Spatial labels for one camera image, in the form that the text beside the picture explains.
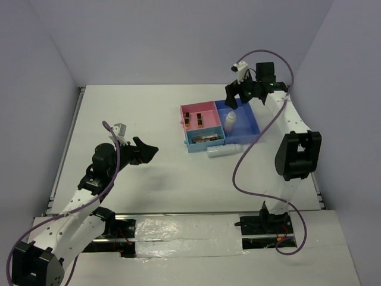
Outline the white pastel bottle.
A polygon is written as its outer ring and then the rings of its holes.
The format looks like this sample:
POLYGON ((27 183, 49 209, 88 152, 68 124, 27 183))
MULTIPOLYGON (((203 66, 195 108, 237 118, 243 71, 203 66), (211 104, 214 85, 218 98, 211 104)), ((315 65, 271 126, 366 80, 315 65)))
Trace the white pastel bottle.
POLYGON ((225 133, 229 134, 233 131, 235 122, 236 122, 236 113, 234 111, 230 111, 225 118, 225 123, 224 123, 225 133))

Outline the black gold lipstick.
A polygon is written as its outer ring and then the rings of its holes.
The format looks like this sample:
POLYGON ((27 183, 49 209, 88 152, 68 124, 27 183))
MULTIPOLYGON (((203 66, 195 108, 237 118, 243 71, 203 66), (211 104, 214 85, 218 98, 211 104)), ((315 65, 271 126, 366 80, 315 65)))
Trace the black gold lipstick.
POLYGON ((203 116, 201 113, 197 113, 196 114, 196 118, 197 118, 197 128, 198 129, 201 129, 204 127, 204 120, 203 120, 203 116))
POLYGON ((184 122, 185 128, 188 129, 190 126, 190 112, 186 112, 184 114, 184 121, 183 122, 184 122))

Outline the long brown eyeshadow palette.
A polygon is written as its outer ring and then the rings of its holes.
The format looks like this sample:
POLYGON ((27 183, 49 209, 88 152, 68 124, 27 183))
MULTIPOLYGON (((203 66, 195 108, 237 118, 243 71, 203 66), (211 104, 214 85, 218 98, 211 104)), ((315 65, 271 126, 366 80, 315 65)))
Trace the long brown eyeshadow palette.
POLYGON ((192 143, 198 144, 198 143, 202 143, 202 142, 216 141, 219 139, 221 139, 221 136, 218 134, 201 135, 201 136, 196 136, 196 137, 192 138, 192 143))

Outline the white spray bottle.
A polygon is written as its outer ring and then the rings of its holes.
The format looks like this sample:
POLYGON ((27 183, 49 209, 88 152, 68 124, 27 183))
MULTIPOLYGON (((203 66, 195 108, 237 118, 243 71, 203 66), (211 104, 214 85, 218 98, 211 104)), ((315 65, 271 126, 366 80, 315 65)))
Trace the white spray bottle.
POLYGON ((207 156, 209 158, 224 157, 229 155, 234 155, 243 151, 243 146, 240 144, 227 144, 227 145, 216 145, 207 147, 207 156))

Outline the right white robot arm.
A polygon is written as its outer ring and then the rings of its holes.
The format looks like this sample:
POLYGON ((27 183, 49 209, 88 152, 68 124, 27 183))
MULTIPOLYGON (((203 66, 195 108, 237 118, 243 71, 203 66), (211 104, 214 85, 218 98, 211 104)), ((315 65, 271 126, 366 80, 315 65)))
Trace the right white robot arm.
POLYGON ((282 140, 274 157, 274 168, 280 178, 277 193, 253 193, 264 200, 273 200, 275 205, 271 210, 280 215, 290 209, 300 183, 316 170, 322 137, 301 119, 291 100, 291 87, 276 80, 274 63, 258 63, 255 76, 251 76, 248 63, 240 60, 232 66, 232 71, 237 79, 225 87, 225 104, 237 109, 235 96, 240 97, 242 104, 257 98, 273 116, 260 135, 273 125, 281 132, 282 140))

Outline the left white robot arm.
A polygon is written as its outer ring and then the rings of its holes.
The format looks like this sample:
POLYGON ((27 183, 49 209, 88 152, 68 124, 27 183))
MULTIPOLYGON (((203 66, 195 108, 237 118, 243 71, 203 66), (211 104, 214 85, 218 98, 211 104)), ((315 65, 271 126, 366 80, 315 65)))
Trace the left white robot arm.
POLYGON ((127 165, 149 163, 158 148, 137 136, 133 144, 120 139, 95 148, 92 162, 69 203, 57 216, 33 227, 42 232, 25 243, 19 238, 7 259, 10 285, 61 285, 65 272, 78 255, 98 237, 111 237, 115 213, 101 207, 119 171, 127 165))

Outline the pink blue purple organizer tray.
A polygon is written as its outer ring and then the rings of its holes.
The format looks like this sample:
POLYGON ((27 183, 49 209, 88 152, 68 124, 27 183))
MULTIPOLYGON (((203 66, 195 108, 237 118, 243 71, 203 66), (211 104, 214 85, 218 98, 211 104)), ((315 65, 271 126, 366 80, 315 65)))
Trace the pink blue purple organizer tray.
POLYGON ((226 115, 233 111, 224 104, 224 100, 206 101, 194 104, 180 106, 180 124, 185 134, 185 145, 189 153, 205 151, 207 147, 226 144, 250 144, 259 134, 260 128, 255 118, 254 112, 248 103, 242 103, 238 98, 236 100, 238 108, 236 113, 236 122, 233 131, 229 134, 224 131, 226 115), (184 114, 190 112, 190 126, 188 129, 184 126, 184 114), (204 120, 204 127, 197 128, 196 114, 201 113, 204 120), (221 139, 198 144, 192 143, 192 138, 201 135, 218 134, 221 139))

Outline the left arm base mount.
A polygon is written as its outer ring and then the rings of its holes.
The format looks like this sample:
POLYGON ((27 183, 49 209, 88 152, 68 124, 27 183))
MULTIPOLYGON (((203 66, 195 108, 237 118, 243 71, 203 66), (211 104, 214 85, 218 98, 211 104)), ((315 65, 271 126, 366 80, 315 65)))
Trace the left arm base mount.
POLYGON ((122 258, 135 258, 135 226, 135 219, 116 219, 83 253, 117 253, 122 258))

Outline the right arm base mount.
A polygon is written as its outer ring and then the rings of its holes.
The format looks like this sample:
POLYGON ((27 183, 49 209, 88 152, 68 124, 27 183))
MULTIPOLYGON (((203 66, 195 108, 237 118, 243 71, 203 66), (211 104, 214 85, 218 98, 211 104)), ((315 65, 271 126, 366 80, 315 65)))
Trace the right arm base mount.
POLYGON ((235 227, 241 230, 244 250, 275 248, 277 243, 279 248, 296 247, 290 215, 270 213, 265 202, 258 214, 241 216, 235 227))

